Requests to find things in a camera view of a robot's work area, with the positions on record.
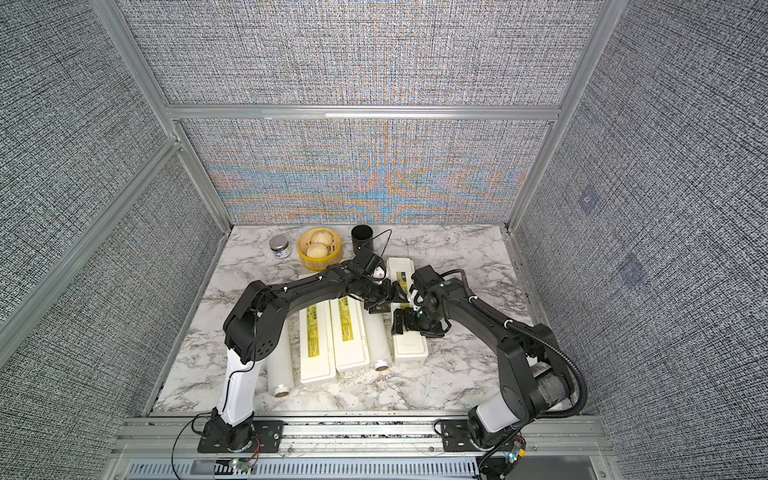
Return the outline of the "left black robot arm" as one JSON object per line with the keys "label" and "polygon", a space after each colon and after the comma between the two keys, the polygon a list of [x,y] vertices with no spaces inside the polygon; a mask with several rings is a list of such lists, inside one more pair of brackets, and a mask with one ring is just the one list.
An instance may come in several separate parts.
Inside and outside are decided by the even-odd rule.
{"label": "left black robot arm", "polygon": [[290,283],[254,281],[246,287],[223,325],[226,380],[206,424],[213,444],[239,452],[251,443],[258,375],[277,348],[286,319],[319,302],[347,296],[361,301],[367,309],[407,301],[398,282],[379,278],[349,261]]}

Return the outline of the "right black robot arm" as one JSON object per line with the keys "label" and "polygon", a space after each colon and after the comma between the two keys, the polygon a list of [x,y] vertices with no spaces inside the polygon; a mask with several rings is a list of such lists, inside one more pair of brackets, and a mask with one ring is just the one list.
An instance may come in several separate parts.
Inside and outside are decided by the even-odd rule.
{"label": "right black robot arm", "polygon": [[537,419],[568,418],[583,411],[588,400],[585,377],[549,327],[529,326],[495,309],[470,289],[461,269],[439,274],[422,267],[411,281],[403,288],[394,280],[389,288],[394,303],[410,303],[394,315],[395,333],[438,338],[458,323],[496,355],[498,391],[468,413],[469,436],[478,447],[496,445]]}

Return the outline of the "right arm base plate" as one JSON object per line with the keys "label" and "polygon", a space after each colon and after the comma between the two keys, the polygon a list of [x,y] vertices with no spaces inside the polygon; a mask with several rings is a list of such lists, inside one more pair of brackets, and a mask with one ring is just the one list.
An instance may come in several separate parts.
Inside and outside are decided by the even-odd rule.
{"label": "right arm base plate", "polygon": [[501,441],[503,448],[510,448],[517,440],[517,437],[511,436],[513,429],[510,428],[486,439],[475,439],[466,419],[442,418],[438,419],[433,427],[439,435],[443,450],[448,453],[487,452]]}

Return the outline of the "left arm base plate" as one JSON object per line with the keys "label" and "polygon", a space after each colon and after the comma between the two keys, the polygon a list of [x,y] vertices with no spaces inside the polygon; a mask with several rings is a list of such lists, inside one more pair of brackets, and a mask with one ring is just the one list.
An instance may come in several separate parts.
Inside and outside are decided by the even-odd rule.
{"label": "left arm base plate", "polygon": [[230,427],[221,420],[208,421],[198,443],[201,454],[277,453],[285,423],[280,420],[251,420]]}

